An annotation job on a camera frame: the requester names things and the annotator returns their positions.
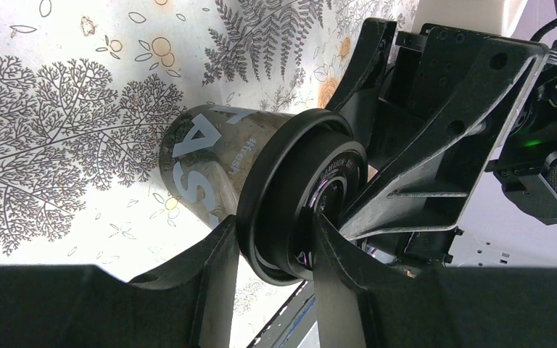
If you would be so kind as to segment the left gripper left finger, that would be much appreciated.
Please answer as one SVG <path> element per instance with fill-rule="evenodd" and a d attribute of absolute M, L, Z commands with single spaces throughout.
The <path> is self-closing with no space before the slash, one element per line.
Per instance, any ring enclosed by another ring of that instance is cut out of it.
<path fill-rule="evenodd" d="M 0 347 L 227 347 L 236 218 L 123 282 L 95 265 L 0 265 Z"/>

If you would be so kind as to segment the black printed coffee cup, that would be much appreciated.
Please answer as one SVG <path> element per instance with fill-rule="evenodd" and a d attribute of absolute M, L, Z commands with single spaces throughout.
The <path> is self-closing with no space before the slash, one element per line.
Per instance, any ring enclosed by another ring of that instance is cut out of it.
<path fill-rule="evenodd" d="M 256 159 L 290 114 L 203 104 L 179 115 L 158 154 L 168 192 L 209 228 L 236 214 Z"/>

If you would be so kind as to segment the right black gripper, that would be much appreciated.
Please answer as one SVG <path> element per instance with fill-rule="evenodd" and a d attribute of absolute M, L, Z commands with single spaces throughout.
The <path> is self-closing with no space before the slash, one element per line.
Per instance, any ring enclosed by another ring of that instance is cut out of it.
<path fill-rule="evenodd" d="M 545 69 L 550 48 L 427 23 L 418 34 L 399 35 L 392 79 L 378 106 L 396 27 L 375 17 L 363 21 L 325 106 L 345 118 L 356 141 L 370 146 L 377 169 L 341 214 L 338 231 L 405 264 L 447 265 L 461 234 L 458 221 Z"/>

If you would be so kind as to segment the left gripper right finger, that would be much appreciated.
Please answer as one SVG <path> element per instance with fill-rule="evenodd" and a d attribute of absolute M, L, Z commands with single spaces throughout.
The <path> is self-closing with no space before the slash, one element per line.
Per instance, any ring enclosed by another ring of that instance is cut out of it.
<path fill-rule="evenodd" d="M 432 268 L 414 277 L 313 218 L 322 347 L 557 347 L 557 268 Z"/>

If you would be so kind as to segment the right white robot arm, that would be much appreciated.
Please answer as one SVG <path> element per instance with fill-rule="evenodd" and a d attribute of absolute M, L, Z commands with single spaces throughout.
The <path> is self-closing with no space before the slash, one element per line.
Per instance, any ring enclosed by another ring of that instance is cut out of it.
<path fill-rule="evenodd" d="M 339 232 L 401 263 L 557 267 L 556 20 L 514 38 L 525 1 L 411 1 L 360 26 L 328 101 L 377 174 Z"/>

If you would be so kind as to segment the black coffee cup lid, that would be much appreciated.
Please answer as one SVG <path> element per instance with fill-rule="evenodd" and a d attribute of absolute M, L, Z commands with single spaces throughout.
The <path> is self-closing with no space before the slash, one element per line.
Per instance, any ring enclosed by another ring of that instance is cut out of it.
<path fill-rule="evenodd" d="M 366 177 L 366 151 L 343 116 L 311 109 L 281 125 L 253 162 L 236 214 L 256 275 L 276 286 L 312 279 L 314 216 L 335 221 Z"/>

